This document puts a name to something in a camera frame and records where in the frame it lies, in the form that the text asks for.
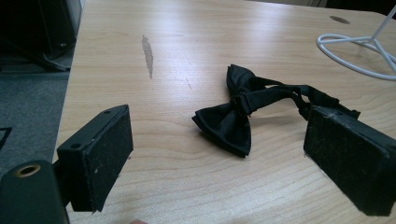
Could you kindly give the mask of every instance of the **white wire rack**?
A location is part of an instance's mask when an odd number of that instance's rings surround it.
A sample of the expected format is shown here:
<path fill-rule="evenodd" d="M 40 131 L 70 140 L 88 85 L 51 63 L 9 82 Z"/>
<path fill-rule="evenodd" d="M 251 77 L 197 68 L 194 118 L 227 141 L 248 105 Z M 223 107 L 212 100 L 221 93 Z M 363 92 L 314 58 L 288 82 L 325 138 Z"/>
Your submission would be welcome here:
<path fill-rule="evenodd" d="M 321 35 L 318 37 L 318 47 L 330 58 L 335 60 L 336 62 L 342 64 L 345 67 L 348 67 L 350 69 L 353 69 L 357 72 L 363 73 L 364 75 L 370 76 L 370 77 L 378 77 L 386 80 L 396 80 L 396 58 L 392 56 L 390 53 L 387 53 L 385 49 L 381 46 L 379 41 L 376 39 L 378 35 L 381 33 L 381 31 L 384 29 L 384 27 L 388 24 L 388 22 L 392 19 L 393 15 L 396 14 L 396 6 L 393 8 L 393 10 L 388 14 L 388 16 L 385 18 L 385 20 L 382 22 L 382 24 L 379 26 L 379 28 L 375 31 L 374 35 L 372 36 L 362 36 L 362 37 L 349 37 L 346 35 L 335 35 L 335 34 L 325 34 Z M 336 44 L 336 43 L 345 43 L 345 42 L 351 42 L 363 47 L 366 47 L 367 49 L 371 49 L 379 54 L 385 59 L 387 64 L 390 66 L 391 70 L 393 71 L 393 74 L 380 74 L 376 73 L 373 71 L 369 71 L 367 69 L 361 68 L 353 63 L 349 63 L 337 55 L 333 54 L 330 50 L 326 48 L 327 44 Z"/>

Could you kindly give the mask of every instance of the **light wood tabletop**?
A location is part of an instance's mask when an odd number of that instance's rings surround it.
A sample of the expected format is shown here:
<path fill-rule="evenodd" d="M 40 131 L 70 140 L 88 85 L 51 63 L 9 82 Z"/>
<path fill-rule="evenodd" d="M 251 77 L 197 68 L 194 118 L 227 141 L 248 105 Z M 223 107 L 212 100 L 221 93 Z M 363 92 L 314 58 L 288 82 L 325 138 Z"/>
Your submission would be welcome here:
<path fill-rule="evenodd" d="M 306 121 L 291 100 L 252 114 L 245 159 L 209 141 L 191 120 L 196 110 L 229 102 L 226 72 L 234 63 L 324 91 L 396 138 L 396 82 L 349 70 L 316 44 L 327 33 L 372 35 L 384 19 L 249 1 L 87 0 L 57 145 L 101 111 L 128 104 L 134 151 L 103 212 L 69 206 L 71 223 L 395 223 L 395 208 L 390 217 L 364 215 L 304 155 Z M 395 21 L 379 39 L 396 53 Z M 368 49 L 331 48 L 390 72 Z"/>

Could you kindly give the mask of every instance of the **black bow tie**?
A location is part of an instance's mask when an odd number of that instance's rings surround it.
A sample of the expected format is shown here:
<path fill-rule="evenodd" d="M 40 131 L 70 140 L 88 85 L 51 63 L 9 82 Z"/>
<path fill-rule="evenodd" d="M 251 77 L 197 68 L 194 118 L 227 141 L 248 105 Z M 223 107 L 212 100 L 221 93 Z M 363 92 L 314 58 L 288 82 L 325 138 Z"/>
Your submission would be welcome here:
<path fill-rule="evenodd" d="M 204 108 L 192 118 L 222 148 L 245 158 L 251 147 L 248 116 L 259 108 L 285 98 L 291 98 L 299 113 L 308 119 L 311 105 L 338 109 L 353 118 L 359 112 L 349 110 L 322 91 L 307 85 L 285 85 L 281 82 L 256 77 L 250 70 L 232 64 L 227 71 L 227 87 L 231 95 L 228 104 Z M 310 103 L 303 100 L 307 96 Z"/>

